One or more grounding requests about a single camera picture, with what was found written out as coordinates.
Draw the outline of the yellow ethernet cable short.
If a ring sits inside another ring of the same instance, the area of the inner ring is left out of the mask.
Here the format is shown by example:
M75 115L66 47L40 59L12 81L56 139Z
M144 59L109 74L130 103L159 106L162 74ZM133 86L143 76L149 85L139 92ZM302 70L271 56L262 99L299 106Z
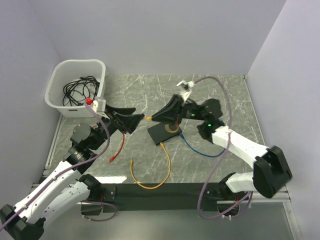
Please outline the yellow ethernet cable short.
M153 118L151 116L145 116L144 119L146 121L152 121ZM165 124L164 125L164 129L168 132L168 133L177 133L180 129L179 125L174 124L174 125L169 125L169 124Z

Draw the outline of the black network switch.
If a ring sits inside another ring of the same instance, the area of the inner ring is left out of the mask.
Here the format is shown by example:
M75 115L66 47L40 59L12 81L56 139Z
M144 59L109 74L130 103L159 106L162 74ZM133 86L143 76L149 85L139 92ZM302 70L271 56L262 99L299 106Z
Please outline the black network switch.
M158 146L160 145L160 142L165 142L167 140L172 139L175 136L179 136L180 133L182 133L181 128L179 128L179 131L176 133L169 133L165 130L165 124L164 123L158 123L150 128L147 129L147 132L149 136L151 137L153 143Z

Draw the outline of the yellow ethernet cable long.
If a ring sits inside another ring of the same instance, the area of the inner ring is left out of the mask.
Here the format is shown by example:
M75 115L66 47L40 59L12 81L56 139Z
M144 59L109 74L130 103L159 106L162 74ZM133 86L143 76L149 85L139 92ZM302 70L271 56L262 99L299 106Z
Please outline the yellow ethernet cable long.
M171 174L171 171L172 171L172 160L169 156L169 153L164 145L163 142L160 142L160 146L161 148L163 149L164 153L166 154L166 157L167 157L167 163L168 163L168 172L167 172L167 175L166 177L164 178L163 181L161 181L160 183L158 183L157 185L155 186L146 186L146 185L143 185L141 184L140 182L138 182L138 180L136 179L135 175L134 175L134 172L133 172L133 166L134 166L134 160L131 159L130 160L130 174L131 174L131 177L132 179L134 180L134 182L141 188L145 189L145 190L155 190L155 189L158 189L159 187L161 187L169 178L170 174Z

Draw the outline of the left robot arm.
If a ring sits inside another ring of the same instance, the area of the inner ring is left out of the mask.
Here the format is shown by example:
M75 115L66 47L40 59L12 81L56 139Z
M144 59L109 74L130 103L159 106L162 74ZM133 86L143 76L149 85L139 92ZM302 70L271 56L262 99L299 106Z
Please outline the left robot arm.
M71 147L52 173L28 196L15 205L0 210L1 230L15 240L38 240L45 228L60 214L78 202L95 201L100 197L100 182L85 171L102 154L96 154L102 144L109 146L111 135L119 131L132 134L143 113L135 108L106 106L97 113L86 107L98 120L95 126L80 123L70 138Z

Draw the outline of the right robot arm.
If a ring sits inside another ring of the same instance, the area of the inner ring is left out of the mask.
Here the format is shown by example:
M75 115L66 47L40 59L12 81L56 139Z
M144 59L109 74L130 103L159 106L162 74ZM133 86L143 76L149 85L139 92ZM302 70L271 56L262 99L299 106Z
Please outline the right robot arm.
M202 121L197 129L204 140L230 151L252 168L251 172L231 173L225 177L220 182L220 195L230 200L238 192L253 191L271 199L292 179L283 151L275 145L267 147L240 135L220 120L222 115L217 99L210 98L197 104L174 94L151 119L170 125L179 125L182 119Z

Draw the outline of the white plastic basket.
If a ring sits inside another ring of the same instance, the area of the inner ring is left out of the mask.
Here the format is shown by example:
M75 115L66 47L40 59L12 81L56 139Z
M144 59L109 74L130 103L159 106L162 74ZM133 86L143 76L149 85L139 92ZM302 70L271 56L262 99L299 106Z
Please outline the white plastic basket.
M83 102L105 93L106 66L98 59L70 59L53 70L44 99L67 118L91 118Z

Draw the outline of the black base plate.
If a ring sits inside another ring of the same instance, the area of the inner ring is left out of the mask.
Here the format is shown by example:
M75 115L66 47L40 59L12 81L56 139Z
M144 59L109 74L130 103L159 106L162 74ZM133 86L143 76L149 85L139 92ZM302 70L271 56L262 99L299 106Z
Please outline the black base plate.
M104 183L97 193L91 193L88 201L110 203L118 211L195 210L203 183L165 183L148 190L136 183ZM201 208L218 210L218 201L235 202L245 196L241 191L233 193L217 182L208 183Z

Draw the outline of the aluminium rail frame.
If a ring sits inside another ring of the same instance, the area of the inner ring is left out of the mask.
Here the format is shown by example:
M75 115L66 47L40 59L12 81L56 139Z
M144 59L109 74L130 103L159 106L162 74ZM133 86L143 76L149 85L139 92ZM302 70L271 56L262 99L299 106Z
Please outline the aluminium rail frame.
M223 148L219 158L232 153L251 167L250 172L229 173L219 182L167 183L156 186L133 183L100 183L87 173L109 147L115 132L132 134L145 115L135 108L117 108L101 97L87 99L85 107L97 118L96 125L78 124L70 138L71 147L54 171L28 196L0 211L2 227L16 240L38 240L45 228L77 203L84 218L96 221L101 211L155 211L196 209L203 219L206 211L233 219L242 213L239 205L253 194L273 198L293 177L283 151L255 143L221 120L221 104L210 98L201 104L189 98L194 81L181 81L182 92L150 120L156 125L149 133L158 144L181 132L183 119L199 120L199 135Z

